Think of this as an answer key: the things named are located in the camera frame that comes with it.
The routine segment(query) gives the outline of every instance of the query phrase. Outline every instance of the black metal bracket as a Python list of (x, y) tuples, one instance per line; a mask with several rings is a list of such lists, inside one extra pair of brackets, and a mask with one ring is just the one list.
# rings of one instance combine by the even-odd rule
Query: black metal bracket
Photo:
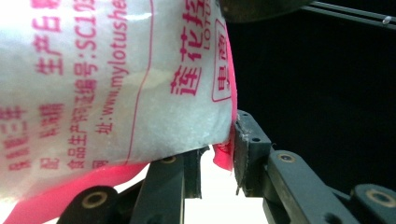
[(146, 179), (120, 194), (107, 186), (86, 189), (67, 206), (58, 223), (183, 223), (184, 199), (201, 198), (200, 159), (206, 150), (152, 162)]
[(269, 223), (396, 222), (395, 191), (359, 185), (347, 196), (330, 189), (303, 158), (273, 150), (271, 141), (247, 112), (239, 111), (238, 115), (236, 181), (247, 197), (264, 198)]

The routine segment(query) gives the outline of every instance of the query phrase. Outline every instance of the white plastic bag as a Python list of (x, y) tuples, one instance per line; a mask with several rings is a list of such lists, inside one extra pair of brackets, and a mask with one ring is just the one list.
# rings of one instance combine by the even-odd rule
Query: white plastic bag
[(228, 138), (214, 0), (3, 1), (0, 36), (1, 203)]

